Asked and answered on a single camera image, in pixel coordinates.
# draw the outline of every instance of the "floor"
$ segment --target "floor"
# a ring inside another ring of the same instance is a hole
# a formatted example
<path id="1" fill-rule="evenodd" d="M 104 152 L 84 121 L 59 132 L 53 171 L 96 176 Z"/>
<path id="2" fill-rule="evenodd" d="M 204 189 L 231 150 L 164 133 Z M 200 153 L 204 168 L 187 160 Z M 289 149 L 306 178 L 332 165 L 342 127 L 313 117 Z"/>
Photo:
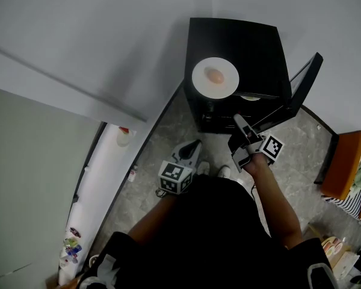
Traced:
<path id="1" fill-rule="evenodd" d="M 361 247 L 361 226 L 339 208 L 321 200 L 318 186 L 313 184 L 326 155 L 331 134 L 303 110 L 295 118 L 267 132 L 286 144 L 271 168 L 297 213 L 302 230 L 310 222 L 323 234 L 345 237 L 353 250 Z M 114 231 L 128 232 L 155 206 L 159 201 L 155 190 L 162 160 L 168 158 L 177 144 L 197 138 L 203 142 L 200 159 L 210 162 L 211 175 L 217 174 L 219 168 L 227 164 L 232 170 L 232 179 L 250 191 L 253 180 L 245 171 L 237 171 L 227 146 L 229 135 L 197 132 L 184 92 L 180 90 L 137 161 L 135 181 L 127 181 L 123 186 L 94 242 L 91 254 L 99 253 Z M 258 194 L 256 191 L 254 194 L 262 223 L 268 230 Z M 348 281 L 344 281 L 340 287 L 347 288 Z"/>

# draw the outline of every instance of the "person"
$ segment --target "person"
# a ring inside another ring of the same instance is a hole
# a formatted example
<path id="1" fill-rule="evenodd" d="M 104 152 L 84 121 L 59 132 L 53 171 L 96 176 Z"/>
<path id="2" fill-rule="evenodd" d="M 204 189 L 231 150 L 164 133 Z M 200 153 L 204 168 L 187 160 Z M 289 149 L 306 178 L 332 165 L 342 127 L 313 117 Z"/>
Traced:
<path id="1" fill-rule="evenodd" d="M 202 162 L 187 194 L 166 195 L 128 234 L 113 233 L 78 288 L 336 288 L 319 239 L 303 240 L 265 156 L 254 154 L 244 169 L 270 236 L 254 200 L 229 179 L 230 169 L 210 177 Z"/>

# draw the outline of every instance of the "green-gray panel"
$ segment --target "green-gray panel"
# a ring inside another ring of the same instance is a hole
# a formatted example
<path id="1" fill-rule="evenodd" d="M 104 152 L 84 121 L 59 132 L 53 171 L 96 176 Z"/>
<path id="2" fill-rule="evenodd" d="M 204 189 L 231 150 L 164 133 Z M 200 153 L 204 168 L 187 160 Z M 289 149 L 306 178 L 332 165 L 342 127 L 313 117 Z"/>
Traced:
<path id="1" fill-rule="evenodd" d="M 99 124 L 0 90 L 0 275 L 59 252 Z"/>

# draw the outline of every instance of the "hand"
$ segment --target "hand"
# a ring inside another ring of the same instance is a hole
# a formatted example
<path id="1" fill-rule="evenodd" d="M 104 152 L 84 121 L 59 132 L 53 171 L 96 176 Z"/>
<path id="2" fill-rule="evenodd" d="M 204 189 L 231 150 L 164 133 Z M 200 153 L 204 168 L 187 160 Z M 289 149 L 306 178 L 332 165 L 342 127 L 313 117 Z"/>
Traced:
<path id="1" fill-rule="evenodd" d="M 268 168 L 266 156 L 263 153 L 254 153 L 251 161 L 243 168 L 254 178 Z"/>

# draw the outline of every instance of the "black t-shirt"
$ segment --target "black t-shirt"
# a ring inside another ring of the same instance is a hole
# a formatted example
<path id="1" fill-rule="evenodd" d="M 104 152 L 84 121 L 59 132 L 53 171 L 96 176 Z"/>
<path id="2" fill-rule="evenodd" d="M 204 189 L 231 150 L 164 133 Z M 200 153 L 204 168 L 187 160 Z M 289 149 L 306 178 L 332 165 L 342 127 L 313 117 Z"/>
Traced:
<path id="1" fill-rule="evenodd" d="M 87 287 L 91 276 L 115 288 L 310 288 L 308 268 L 319 263 L 330 266 L 318 239 L 287 250 L 265 232 L 255 202 L 241 185 L 199 176 L 179 197 L 153 243 L 143 247 L 126 234 L 113 233 L 81 288 L 102 288 Z M 319 279 L 315 282 L 322 286 L 315 288 L 332 288 Z"/>

